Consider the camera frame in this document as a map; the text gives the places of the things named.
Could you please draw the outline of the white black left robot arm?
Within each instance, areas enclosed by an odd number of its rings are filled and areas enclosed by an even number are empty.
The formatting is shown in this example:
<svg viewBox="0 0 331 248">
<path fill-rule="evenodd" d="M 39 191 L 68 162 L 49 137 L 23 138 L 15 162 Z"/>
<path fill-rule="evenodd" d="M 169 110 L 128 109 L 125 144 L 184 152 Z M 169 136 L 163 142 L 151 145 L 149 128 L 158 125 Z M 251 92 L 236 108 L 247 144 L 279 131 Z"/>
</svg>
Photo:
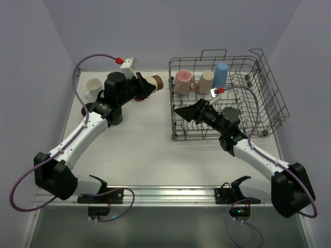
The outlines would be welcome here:
<svg viewBox="0 0 331 248">
<path fill-rule="evenodd" d="M 34 158 L 35 183 L 61 200 L 73 195 L 97 195 L 107 191 L 107 183 L 96 176 L 79 177 L 72 170 L 89 145 L 106 129 L 122 122 L 122 106 L 138 99 L 144 100 L 163 89 L 158 75 L 143 77 L 137 73 L 126 77 L 112 72 L 104 82 L 104 89 L 93 103 L 86 104 L 83 121 L 56 148 Z"/>
</svg>

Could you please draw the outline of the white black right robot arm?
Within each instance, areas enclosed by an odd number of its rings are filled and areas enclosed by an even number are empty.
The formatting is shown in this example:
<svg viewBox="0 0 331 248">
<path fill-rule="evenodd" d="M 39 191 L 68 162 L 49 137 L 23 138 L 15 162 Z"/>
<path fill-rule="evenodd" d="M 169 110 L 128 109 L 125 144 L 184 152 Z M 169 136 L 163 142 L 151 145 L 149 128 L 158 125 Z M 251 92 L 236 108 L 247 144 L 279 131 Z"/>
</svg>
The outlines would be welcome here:
<svg viewBox="0 0 331 248">
<path fill-rule="evenodd" d="M 225 107 L 217 112 L 207 100 L 200 99 L 193 105 L 175 109 L 175 113 L 187 122 L 204 123 L 219 132 L 224 151 L 245 161 L 267 179 L 264 182 L 247 176 L 241 182 L 234 182 L 232 187 L 243 197 L 270 203 L 285 218 L 302 213 L 308 205 L 313 208 L 310 217 L 317 216 L 315 194 L 304 166 L 285 162 L 255 145 L 239 129 L 237 109 Z"/>
</svg>

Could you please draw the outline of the pink patterned mug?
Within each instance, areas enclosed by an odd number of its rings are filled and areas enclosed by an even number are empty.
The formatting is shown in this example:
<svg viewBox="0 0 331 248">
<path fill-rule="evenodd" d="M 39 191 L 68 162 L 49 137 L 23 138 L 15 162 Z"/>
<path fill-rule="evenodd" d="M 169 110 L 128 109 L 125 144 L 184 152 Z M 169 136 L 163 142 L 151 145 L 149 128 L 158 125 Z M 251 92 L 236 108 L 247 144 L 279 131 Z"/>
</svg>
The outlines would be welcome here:
<svg viewBox="0 0 331 248">
<path fill-rule="evenodd" d="M 197 91 L 198 89 L 199 86 L 190 71 L 180 70 L 176 73 L 174 92 L 179 96 L 187 95 L 190 91 Z"/>
</svg>

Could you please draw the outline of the cream small cup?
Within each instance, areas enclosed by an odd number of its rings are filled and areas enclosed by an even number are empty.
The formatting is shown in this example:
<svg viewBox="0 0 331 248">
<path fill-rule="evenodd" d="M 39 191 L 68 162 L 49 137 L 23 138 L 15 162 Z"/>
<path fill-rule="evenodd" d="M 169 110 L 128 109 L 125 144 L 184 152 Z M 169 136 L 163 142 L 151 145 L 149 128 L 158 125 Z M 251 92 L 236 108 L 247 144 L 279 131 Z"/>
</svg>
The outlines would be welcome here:
<svg viewBox="0 0 331 248">
<path fill-rule="evenodd" d="M 152 75 L 154 78 L 154 85 L 156 86 L 156 90 L 153 91 L 153 93 L 162 90 L 164 88 L 164 81 L 163 78 L 159 75 Z"/>
</svg>

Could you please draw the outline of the white mug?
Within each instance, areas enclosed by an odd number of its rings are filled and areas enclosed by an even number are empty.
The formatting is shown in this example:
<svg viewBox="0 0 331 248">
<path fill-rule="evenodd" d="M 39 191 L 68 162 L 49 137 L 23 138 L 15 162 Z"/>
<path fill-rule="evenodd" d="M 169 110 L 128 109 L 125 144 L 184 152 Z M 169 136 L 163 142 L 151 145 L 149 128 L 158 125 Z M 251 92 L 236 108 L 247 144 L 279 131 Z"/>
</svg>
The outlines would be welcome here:
<svg viewBox="0 0 331 248">
<path fill-rule="evenodd" d="M 90 79 L 86 82 L 85 97 L 91 101 L 95 101 L 99 92 L 102 90 L 102 83 L 99 79 Z"/>
</svg>

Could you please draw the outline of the grey mug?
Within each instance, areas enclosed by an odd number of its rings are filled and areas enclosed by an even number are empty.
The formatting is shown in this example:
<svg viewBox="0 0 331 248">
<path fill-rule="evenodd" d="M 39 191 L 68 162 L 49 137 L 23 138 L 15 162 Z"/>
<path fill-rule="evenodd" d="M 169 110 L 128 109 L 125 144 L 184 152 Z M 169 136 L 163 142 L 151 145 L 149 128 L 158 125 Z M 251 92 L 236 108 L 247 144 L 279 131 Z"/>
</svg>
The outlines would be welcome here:
<svg viewBox="0 0 331 248">
<path fill-rule="evenodd" d="M 90 103 L 85 104 L 81 108 L 81 114 L 83 117 L 85 117 L 87 112 L 92 113 L 92 112 L 94 112 L 94 110 L 95 110 L 95 103 L 90 102 Z"/>
</svg>

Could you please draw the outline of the dark teal mug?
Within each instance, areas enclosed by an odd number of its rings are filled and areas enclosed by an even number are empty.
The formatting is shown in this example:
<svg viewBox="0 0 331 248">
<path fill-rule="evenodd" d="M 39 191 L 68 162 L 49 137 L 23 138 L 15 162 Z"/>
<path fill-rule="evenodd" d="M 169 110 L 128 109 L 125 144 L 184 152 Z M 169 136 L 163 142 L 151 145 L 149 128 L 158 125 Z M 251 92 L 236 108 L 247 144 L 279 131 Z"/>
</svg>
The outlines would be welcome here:
<svg viewBox="0 0 331 248">
<path fill-rule="evenodd" d="M 113 110 L 110 113 L 110 116 L 108 118 L 109 125 L 118 125 L 123 121 L 123 114 L 122 114 L 122 108 L 118 107 L 117 109 Z"/>
</svg>

